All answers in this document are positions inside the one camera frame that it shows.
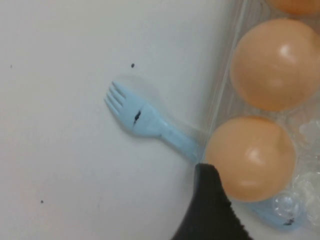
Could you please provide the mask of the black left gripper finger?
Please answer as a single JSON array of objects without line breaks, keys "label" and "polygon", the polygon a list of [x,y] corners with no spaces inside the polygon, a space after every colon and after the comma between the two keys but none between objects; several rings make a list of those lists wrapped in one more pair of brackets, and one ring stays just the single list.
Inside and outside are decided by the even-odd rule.
[{"label": "black left gripper finger", "polygon": [[217,169],[206,163],[194,168],[193,195],[173,240],[251,240],[232,208]]}]

